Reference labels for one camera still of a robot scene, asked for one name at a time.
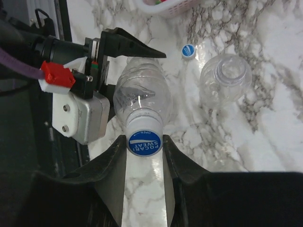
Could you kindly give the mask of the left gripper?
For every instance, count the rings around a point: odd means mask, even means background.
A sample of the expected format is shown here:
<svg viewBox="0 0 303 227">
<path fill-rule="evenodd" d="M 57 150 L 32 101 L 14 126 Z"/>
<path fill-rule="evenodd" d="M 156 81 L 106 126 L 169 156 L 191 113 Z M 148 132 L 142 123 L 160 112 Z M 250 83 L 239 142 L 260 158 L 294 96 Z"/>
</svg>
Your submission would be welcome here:
<svg viewBox="0 0 303 227">
<path fill-rule="evenodd" d="M 116 57 L 167 57 L 165 53 L 147 46 L 122 28 L 107 28 L 101 32 L 100 38 L 85 38 L 84 47 L 87 49 L 87 59 L 84 74 L 92 77 L 92 81 L 88 81 L 88 79 L 84 81 L 85 97 L 92 97 L 95 91 L 102 95 L 107 93 L 109 60 L 106 41 L 110 40 L 109 36 L 112 34 L 118 35 Z"/>
</svg>

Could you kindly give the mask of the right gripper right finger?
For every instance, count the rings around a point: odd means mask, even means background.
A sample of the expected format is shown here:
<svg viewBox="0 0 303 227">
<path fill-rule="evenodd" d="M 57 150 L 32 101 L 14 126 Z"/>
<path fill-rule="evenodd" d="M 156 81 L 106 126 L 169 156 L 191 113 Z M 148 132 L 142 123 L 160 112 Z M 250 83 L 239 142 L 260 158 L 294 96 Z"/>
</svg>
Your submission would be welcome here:
<svg viewBox="0 0 303 227">
<path fill-rule="evenodd" d="M 216 172 L 202 168 L 163 136 L 163 173 L 170 227 L 300 227 L 303 175 Z"/>
</svg>

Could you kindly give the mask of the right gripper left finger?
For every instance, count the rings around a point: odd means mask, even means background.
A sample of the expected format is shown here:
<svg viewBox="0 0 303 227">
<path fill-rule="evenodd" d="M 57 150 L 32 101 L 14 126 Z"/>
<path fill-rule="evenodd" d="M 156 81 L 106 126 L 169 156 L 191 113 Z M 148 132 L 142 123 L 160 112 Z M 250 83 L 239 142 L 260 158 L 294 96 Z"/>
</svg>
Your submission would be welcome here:
<svg viewBox="0 0 303 227">
<path fill-rule="evenodd" d="M 63 178 L 40 171 L 0 174 L 3 227 L 119 227 L 122 225 L 126 137 Z"/>
</svg>

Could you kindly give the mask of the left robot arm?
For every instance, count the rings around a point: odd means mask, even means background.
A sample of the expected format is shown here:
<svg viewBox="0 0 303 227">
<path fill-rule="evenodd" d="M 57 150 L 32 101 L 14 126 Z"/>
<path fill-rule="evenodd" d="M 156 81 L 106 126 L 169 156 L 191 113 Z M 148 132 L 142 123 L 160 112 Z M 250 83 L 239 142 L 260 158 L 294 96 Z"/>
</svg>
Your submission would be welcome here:
<svg viewBox="0 0 303 227">
<path fill-rule="evenodd" d="M 6 11 L 0 12 L 0 78 L 25 80 L 24 86 L 2 91 L 10 96 L 29 89 L 36 81 L 91 99 L 106 83 L 109 61 L 116 58 L 165 58 L 122 28 L 105 29 L 100 38 L 83 45 L 55 37 L 54 22 L 46 16 L 28 26 Z"/>
</svg>

